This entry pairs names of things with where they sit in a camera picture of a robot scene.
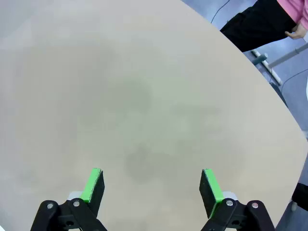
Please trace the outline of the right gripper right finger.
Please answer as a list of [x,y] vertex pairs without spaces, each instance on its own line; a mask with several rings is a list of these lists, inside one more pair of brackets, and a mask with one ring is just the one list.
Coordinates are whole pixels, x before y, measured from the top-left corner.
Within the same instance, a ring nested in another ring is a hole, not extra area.
[[263,202],[239,202],[230,192],[223,192],[211,169],[202,170],[199,191],[205,206],[208,221],[203,231],[224,231],[227,228],[237,231],[274,231]]

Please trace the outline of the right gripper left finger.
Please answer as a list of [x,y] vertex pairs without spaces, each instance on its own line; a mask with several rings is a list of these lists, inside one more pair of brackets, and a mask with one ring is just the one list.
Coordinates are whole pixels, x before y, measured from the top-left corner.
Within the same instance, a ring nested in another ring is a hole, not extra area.
[[81,195],[66,200],[63,204],[56,201],[43,201],[36,213],[32,231],[105,231],[97,219],[105,185],[103,171],[93,168]]

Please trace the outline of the person's left hand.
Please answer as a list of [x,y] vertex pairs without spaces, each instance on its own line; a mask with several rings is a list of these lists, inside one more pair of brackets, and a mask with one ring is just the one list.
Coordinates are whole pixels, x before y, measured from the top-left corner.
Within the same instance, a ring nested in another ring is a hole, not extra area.
[[298,23],[291,31],[285,31],[285,35],[291,39],[302,39],[307,34],[307,31],[301,23]]

